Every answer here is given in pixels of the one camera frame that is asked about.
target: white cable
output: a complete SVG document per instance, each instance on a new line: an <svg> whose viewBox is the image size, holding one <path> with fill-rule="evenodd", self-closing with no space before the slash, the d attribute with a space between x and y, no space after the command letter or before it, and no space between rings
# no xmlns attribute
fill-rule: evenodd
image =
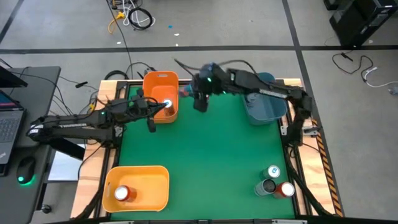
<svg viewBox="0 0 398 224"><path fill-rule="evenodd" d="M126 7L126 6L124 6L124 1L125 1L125 0L122 0L122 2L123 2L123 14L124 14L126 17L125 17L124 20L123 20L123 25L128 26L128 25L130 25L130 21L129 21L129 18L128 18L128 17L129 17L129 12L130 12L130 10L131 10L131 6L132 6L133 8L136 8L136 5L133 3L132 0L130 0L131 6ZM153 19L154 21L153 21L153 23L152 23L150 26L153 26L153 25L155 24L155 22L156 22L155 17L152 17L152 19ZM135 11L135 12L132 13L132 18L131 18L131 20L132 20L133 22L137 23L139 26L141 26L141 22L145 22L145 21L149 20L149 18L146 18L146 19L144 19L143 21L140 21L140 20L138 19L138 12Z"/></svg>
<svg viewBox="0 0 398 224"><path fill-rule="evenodd" d="M379 88L379 87L388 86L388 85L393 84L393 83L398 83L398 81L393 81L393 82L385 83L385 84L378 85L378 86L374 86L374 85L369 84L369 82L368 82L368 80L366 79L366 77L367 77L371 72L373 72L373 71L375 71L375 70L377 70L377 67L374 67L374 68L372 68L372 69L367 70L366 73L365 73L365 76L363 77L363 78L366 80L366 84L368 84L368 86L373 87L373 88Z"/></svg>

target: black desk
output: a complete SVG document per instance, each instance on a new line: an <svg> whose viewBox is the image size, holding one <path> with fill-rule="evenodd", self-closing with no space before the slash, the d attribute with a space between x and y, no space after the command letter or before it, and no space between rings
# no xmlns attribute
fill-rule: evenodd
<svg viewBox="0 0 398 224"><path fill-rule="evenodd" d="M21 73L22 69L14 68L12 71ZM24 73L48 78L57 83L60 71L60 67L34 67L28 68ZM43 116L49 112L55 87L50 82L39 78L22 76L22 79L28 83L28 87L15 88L11 97L20 101L21 105L27 109L27 117L24 122L29 124L37 118L33 117L33 114ZM21 130L20 134L25 134L25 132L26 130ZM13 149L8 164L8 175L0 177L0 223L20 224L31 221L33 212L38 206L38 197L44 189L42 182L44 174L48 170L51 150L49 146L42 145ZM36 158L34 180L30 185L19 185L16 178L17 165L21 159L30 154Z"/></svg>

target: can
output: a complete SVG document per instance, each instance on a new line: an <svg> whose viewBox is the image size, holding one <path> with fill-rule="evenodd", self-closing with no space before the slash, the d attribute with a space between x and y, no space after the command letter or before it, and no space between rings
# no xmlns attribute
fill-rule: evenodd
<svg viewBox="0 0 398 224"><path fill-rule="evenodd" d="M173 116L175 114L173 102L171 100L164 100L163 103L167 103L167 106L164 108L165 115Z"/></svg>
<svg viewBox="0 0 398 224"><path fill-rule="evenodd" d="M271 165L267 169L262 171L262 174L267 179L274 179L274 178L279 177L280 169L279 169L279 167L277 167L275 165Z"/></svg>
<svg viewBox="0 0 398 224"><path fill-rule="evenodd" d="M114 197L120 202L132 202L137 197L137 192L131 187L120 185L114 191Z"/></svg>
<svg viewBox="0 0 398 224"><path fill-rule="evenodd" d="M275 192L276 184L271 179L266 179L258 183L254 188L257 196L265 196Z"/></svg>
<svg viewBox="0 0 398 224"><path fill-rule="evenodd" d="M275 198L287 198L293 196L295 192L293 184L289 182L280 183L274 192Z"/></svg>

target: laptop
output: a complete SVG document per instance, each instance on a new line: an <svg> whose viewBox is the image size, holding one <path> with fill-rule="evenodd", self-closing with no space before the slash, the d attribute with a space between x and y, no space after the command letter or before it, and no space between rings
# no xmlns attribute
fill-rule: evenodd
<svg viewBox="0 0 398 224"><path fill-rule="evenodd" d="M7 164L25 109L0 90L0 165Z"/></svg>

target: laptop keyboard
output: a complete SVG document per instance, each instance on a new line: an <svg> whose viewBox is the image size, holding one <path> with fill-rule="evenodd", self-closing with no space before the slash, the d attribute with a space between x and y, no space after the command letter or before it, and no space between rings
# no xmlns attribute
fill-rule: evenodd
<svg viewBox="0 0 398 224"><path fill-rule="evenodd" d="M12 141L17 133L18 124L18 118L0 118L0 142Z"/></svg>

